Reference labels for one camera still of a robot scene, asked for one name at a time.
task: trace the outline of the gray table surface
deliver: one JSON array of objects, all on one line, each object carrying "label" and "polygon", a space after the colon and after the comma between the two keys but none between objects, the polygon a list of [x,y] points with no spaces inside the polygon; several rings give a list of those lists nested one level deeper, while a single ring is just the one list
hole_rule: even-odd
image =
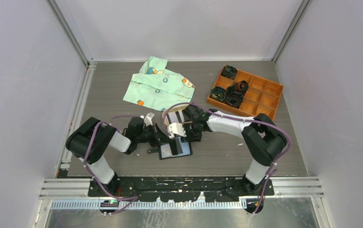
[{"label": "gray table surface", "polygon": [[[132,74],[137,73],[142,64],[99,62],[92,78],[82,123],[91,116],[109,122],[114,116],[146,115],[149,112],[153,112],[154,121],[160,123],[161,112],[122,100]],[[206,97],[225,64],[279,81],[271,61],[169,62],[167,69],[182,74],[196,86],[192,102],[214,108],[206,103]],[[129,120],[119,118],[115,123],[124,128]],[[307,175],[284,98],[280,101],[274,122],[293,138],[291,150],[278,161],[279,171],[276,175]],[[187,157],[159,160],[158,154],[147,153],[149,147],[147,143],[140,144],[131,155],[108,148],[104,156],[119,176],[242,176],[252,161],[244,140],[225,133],[203,133],[202,142],[193,142],[193,155]],[[89,176],[74,156],[68,175]]]}]

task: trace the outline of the orange cartoon character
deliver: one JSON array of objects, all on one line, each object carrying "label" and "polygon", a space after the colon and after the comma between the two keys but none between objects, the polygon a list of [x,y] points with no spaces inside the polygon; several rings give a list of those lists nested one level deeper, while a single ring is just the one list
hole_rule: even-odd
[{"label": "orange cartoon character", "polygon": [[183,80],[181,80],[181,82],[183,82],[183,85],[187,86],[188,88],[194,88],[195,89],[195,85],[193,85],[188,79],[183,78]]}]

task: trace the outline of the white wall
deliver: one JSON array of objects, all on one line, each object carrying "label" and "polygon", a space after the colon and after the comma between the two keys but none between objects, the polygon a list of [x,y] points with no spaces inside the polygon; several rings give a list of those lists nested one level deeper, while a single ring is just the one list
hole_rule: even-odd
[{"label": "white wall", "polygon": [[84,65],[43,0],[0,0],[0,227],[30,227]]},{"label": "white wall", "polygon": [[336,227],[363,227],[363,1],[313,1],[277,68]]},{"label": "white wall", "polygon": [[58,0],[94,60],[271,59],[302,0]]}]

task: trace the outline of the cartoon print fabric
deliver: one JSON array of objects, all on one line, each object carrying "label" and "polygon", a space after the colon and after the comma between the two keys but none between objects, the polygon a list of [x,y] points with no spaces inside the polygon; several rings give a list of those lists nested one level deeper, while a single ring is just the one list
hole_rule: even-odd
[{"label": "cartoon print fabric", "polygon": [[133,74],[123,100],[158,111],[190,102],[195,86],[181,74],[166,69],[167,60],[150,57]]}]

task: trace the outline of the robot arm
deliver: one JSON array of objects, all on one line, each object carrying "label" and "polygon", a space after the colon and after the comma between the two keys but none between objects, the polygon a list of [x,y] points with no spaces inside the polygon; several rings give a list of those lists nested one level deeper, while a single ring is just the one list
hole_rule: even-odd
[{"label": "robot arm", "polygon": [[[267,170],[273,160],[285,148],[287,139],[270,127],[233,120],[242,117],[223,114],[217,110],[210,111],[215,114],[208,113],[193,105],[187,106],[182,111],[184,116],[182,136],[175,139],[170,139],[168,135],[162,133],[157,124],[149,121],[152,118],[151,114],[147,115],[148,119],[147,117],[145,119],[132,118],[123,134],[120,134],[111,125],[101,126],[98,128],[87,159],[87,165],[96,178],[105,185],[106,189],[114,193],[119,183],[117,174],[109,167],[103,156],[107,146],[125,154],[131,154],[137,148],[138,143],[150,143],[152,147],[158,148],[172,147],[172,144],[174,147],[179,147],[183,142],[200,142],[204,131],[224,132],[245,140],[253,156],[253,161],[243,176],[243,186],[246,192],[258,192]],[[259,120],[274,125],[265,114],[259,114],[257,117],[246,117],[245,119]],[[93,129],[98,122],[99,120],[91,117],[66,142],[66,148],[82,161],[90,143]]]},{"label": "robot arm", "polygon": [[275,125],[265,114],[259,114],[256,117],[239,117],[224,114],[217,110],[210,111],[216,115],[204,112],[192,105],[183,110],[183,114],[191,122],[191,125],[184,127],[186,138],[201,141],[202,131],[223,132],[243,138],[253,157],[249,169],[243,176],[243,181],[247,182],[247,188],[258,189],[271,164],[286,147],[288,143],[286,137],[279,131],[265,125],[233,120],[258,120]]}]

